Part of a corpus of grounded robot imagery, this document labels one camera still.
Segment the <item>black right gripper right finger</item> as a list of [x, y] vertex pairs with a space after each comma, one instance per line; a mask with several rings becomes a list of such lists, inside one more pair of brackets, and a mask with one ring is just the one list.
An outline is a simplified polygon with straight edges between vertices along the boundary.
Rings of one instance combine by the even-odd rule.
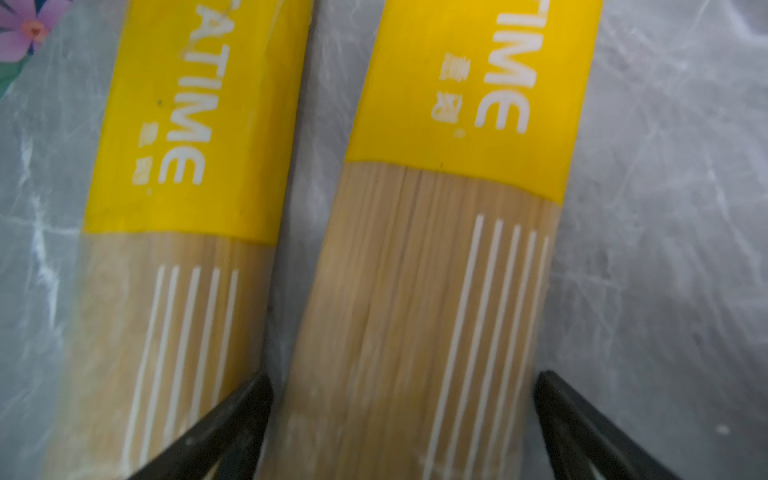
[[676, 479], [557, 373], [540, 373], [534, 405], [557, 479]]

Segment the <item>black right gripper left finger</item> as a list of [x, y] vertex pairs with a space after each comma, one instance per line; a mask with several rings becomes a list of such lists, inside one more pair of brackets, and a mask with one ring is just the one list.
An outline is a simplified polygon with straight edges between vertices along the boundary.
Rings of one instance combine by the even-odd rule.
[[252, 375], [132, 478], [252, 479], [273, 399], [267, 374]]

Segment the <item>yellow Pastatime spaghetti bag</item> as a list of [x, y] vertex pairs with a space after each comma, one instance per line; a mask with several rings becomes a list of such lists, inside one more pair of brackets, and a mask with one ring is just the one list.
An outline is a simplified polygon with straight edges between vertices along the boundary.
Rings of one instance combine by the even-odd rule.
[[517, 479], [598, 1], [389, 1], [262, 479]]

